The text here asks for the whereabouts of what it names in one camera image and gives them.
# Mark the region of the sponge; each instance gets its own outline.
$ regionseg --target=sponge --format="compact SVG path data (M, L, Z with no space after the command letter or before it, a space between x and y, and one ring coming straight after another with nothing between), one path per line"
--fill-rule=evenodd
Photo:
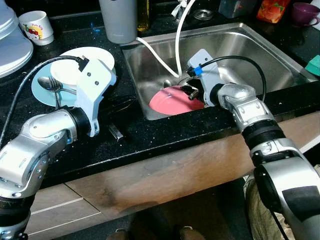
M320 76L320 55L312 58L305 69L314 75Z

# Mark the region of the red package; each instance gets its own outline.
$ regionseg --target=red package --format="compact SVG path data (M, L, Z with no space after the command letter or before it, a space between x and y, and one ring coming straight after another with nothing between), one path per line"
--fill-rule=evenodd
M290 0L263 0L256 18L268 23L279 22Z

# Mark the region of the blue connector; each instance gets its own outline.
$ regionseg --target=blue connector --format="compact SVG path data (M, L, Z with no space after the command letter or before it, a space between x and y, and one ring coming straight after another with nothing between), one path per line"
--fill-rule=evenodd
M204 72L200 66L196 67L193 71L195 75L200 75Z

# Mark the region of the grey cup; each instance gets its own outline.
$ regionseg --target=grey cup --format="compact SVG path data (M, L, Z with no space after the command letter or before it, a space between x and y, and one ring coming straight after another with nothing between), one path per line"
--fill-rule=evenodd
M116 44L137 37L137 0L99 0L106 36Z

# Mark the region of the stainless steel sink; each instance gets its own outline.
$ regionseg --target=stainless steel sink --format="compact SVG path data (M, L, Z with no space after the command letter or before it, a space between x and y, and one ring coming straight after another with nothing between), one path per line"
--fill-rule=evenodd
M159 56L176 72L175 33L145 37ZM148 120L167 117L149 107L152 97L163 87L165 80L178 83L170 73L158 63L152 53L139 42L121 46L125 61L137 89L139 102ZM261 35L243 23L188 30L181 33L180 61L186 72L187 61L199 49L206 49L213 58L238 55L251 58L262 68L266 77L267 92L284 89L317 79L302 66L293 61ZM250 63L243 60L227 59L219 61L220 77L226 82L248 84L262 92L261 77Z

